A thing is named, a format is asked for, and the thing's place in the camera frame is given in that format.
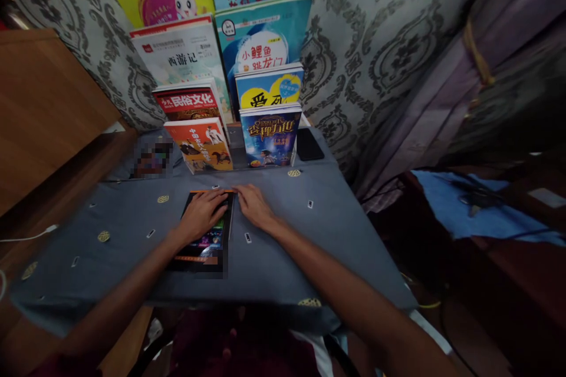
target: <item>table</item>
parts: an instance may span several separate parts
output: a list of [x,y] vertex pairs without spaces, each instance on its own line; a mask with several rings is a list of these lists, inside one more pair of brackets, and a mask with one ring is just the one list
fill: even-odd
[[[140,137],[139,148],[101,181],[78,212],[53,233],[34,260],[32,276],[14,282],[13,303],[35,324],[64,336],[107,292],[154,249],[178,222],[191,190],[228,189],[253,183],[276,214],[364,278],[397,307],[410,311],[416,301],[363,209],[344,181],[322,134],[311,129],[325,158],[295,166],[193,176],[174,147],[161,176],[128,180],[139,149],[167,139],[165,130]],[[237,131],[231,138],[237,138]],[[290,169],[301,170],[291,177]],[[307,207],[308,201],[313,208]],[[108,232],[110,240],[98,240]],[[252,243],[247,243],[249,233]],[[283,249],[250,224],[235,203],[224,279],[165,272],[147,300],[152,306],[185,307],[234,302],[278,305],[292,328],[325,334],[340,325],[332,310],[300,306],[319,298]]]

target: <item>forearm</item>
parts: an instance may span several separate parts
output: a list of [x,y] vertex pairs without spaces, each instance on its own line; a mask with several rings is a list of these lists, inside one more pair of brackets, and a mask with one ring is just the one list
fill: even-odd
[[60,353],[91,354],[102,361],[181,247],[171,237],[165,238],[73,328],[61,344]]
[[388,375],[455,375],[434,341],[363,279],[279,221],[272,236],[344,323],[377,355]]

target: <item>pixelated area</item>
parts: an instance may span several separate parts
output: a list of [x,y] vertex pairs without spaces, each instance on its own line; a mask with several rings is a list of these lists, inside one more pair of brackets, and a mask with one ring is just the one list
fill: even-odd
[[169,165],[173,140],[160,138],[158,143],[143,143],[134,152],[136,158],[130,169],[132,178],[162,178]]

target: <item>wooden cabinet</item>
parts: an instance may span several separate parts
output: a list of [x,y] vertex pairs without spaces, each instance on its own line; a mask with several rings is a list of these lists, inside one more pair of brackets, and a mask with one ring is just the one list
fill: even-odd
[[0,216],[120,118],[53,29],[0,32]]

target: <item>black phone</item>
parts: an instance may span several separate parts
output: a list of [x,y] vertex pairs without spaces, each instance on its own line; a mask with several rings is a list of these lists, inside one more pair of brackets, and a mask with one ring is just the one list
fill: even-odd
[[[178,254],[169,263],[168,268],[172,271],[183,272],[204,272],[204,273],[220,273],[225,270],[224,265],[228,260],[228,239],[230,236],[230,227],[232,225],[232,209],[234,204],[233,190],[225,190],[228,198],[217,206],[217,209],[226,205],[228,209],[220,220],[208,230],[199,240],[188,244],[182,248]],[[198,191],[191,191],[185,210],[189,207],[189,203],[193,200]]]
[[302,161],[324,159],[324,153],[310,128],[299,128],[297,131],[297,154]]

